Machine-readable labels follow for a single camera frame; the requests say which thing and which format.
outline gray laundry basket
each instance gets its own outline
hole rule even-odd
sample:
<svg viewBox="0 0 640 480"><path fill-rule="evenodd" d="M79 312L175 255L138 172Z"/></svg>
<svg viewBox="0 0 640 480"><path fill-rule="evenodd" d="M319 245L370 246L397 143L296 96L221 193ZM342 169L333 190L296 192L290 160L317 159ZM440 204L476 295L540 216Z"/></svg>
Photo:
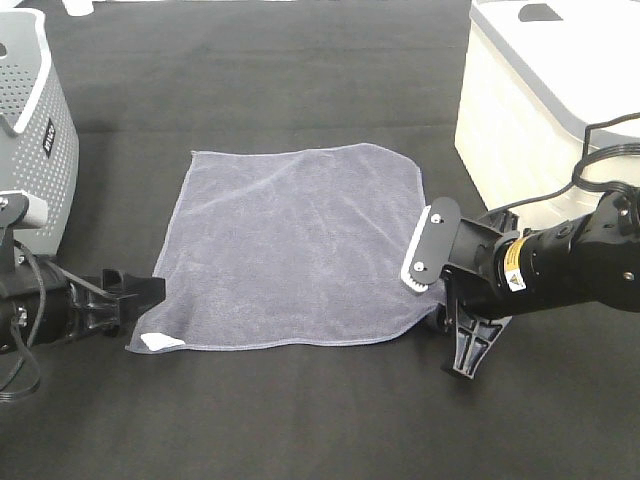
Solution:
<svg viewBox="0 0 640 480"><path fill-rule="evenodd" d="M78 136L44 32L44 13L0 11L0 191L49 205L46 225L16 232L34 253L55 255L78 172Z"/></svg>

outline warning label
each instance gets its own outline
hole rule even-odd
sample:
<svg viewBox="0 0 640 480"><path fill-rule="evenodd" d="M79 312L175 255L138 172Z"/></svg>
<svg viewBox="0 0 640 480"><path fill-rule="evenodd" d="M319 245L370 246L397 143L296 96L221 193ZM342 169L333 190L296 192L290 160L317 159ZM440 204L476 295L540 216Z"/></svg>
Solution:
<svg viewBox="0 0 640 480"><path fill-rule="evenodd" d="M527 284L524 283L524 278L522 278L522 273L520 272L520 250L526 240L526 238L519 238L513 242L509 245L509 249L504 256L504 275L512 292L527 288Z"/></svg>

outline black table surface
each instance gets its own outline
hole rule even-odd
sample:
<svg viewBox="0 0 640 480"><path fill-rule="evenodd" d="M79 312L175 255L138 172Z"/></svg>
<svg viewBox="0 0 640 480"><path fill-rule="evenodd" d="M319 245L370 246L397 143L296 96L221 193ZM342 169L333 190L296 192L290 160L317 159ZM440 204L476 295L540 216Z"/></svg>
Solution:
<svg viewBox="0 0 640 480"><path fill-rule="evenodd" d="M467 0L23 5L47 14L80 137L76 273L151 273L191 150L375 143L430 198L483 210L453 145ZM0 404L0 478L638 478L639 340L600 305L520 316L472 382L423 326L343 348L40 346L40 391Z"/></svg>

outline cable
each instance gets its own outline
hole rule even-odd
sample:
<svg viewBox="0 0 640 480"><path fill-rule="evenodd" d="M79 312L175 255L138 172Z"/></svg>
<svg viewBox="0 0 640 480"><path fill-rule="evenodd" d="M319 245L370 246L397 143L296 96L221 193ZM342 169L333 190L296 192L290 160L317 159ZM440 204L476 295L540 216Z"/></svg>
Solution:
<svg viewBox="0 0 640 480"><path fill-rule="evenodd" d="M496 213L504 212L505 210L510 210L512 208L521 207L523 205L528 205L530 203L543 202L546 200L551 200L552 198L558 197L569 190L572 187L580 188L581 190L587 192L620 192L626 196L632 197L634 196L637 188L629 185L628 183L613 180L609 182L591 182L589 180L585 180L582 177L582 173L584 169L589 165L593 165L596 162L601 160L612 158L612 157L620 157L627 155L640 155L640 143L626 143L622 145L613 145L610 147L600 148L591 153L587 153L589 149L589 142L591 140L591 131L598 128L605 128L616 125L618 123L626 122L629 120L640 119L640 112L632 113L629 115L623 115L621 117L614 118L613 120L609 120L607 122L594 123L591 125L587 125L585 128L583 148L582 148L582 157L575 164L573 168L573 173L571 175L571 181L567 183L560 190L557 190L553 193L549 193L547 195L540 195L538 197L526 198L524 200L518 200L517 202L509 203L507 205L503 205L502 207L497 207L492 210L489 210L486 213L480 215L477 220L482 220L486 217L490 217L491 215L495 215Z"/></svg>
<svg viewBox="0 0 640 480"><path fill-rule="evenodd" d="M11 321L11 326L9 327L11 336L16 342L16 347L18 349L18 353L20 354L20 358L14 365L7 378L0 384L0 402L12 402L23 398L33 392L35 392L40 387L40 367L38 366L38 362L30 351L31 346L38 334L38 329L40 328L40 323L42 322L42 317L44 315L44 309L47 301L47 290L44 286L44 279L42 278L42 271L38 265L38 261L31 250L29 250L25 245L21 242L14 240L15 246L22 251L27 262L29 262L29 266L33 270L33 274L38 281L38 290L40 293L40 301L38 303L38 311L36 313L36 318L33 321L33 326L31 327L31 332L29 333L29 337L27 338L27 343L25 345L24 340L22 339L22 335L20 333L20 326L18 324L19 318L15 317ZM16 378L24 363L28 363L31 368L34 370L36 379L35 381L28 387L18 390L15 392L5 392L4 390L13 382Z"/></svg>

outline gray towel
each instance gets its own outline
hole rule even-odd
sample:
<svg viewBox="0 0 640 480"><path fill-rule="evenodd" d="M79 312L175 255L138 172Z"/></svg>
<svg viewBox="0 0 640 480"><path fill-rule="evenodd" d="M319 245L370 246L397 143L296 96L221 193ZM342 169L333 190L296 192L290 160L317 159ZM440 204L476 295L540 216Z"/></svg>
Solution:
<svg viewBox="0 0 640 480"><path fill-rule="evenodd" d="M357 345L443 301L399 278L424 207L408 158L360 144L276 155L194 152L154 275L167 299L128 349Z"/></svg>

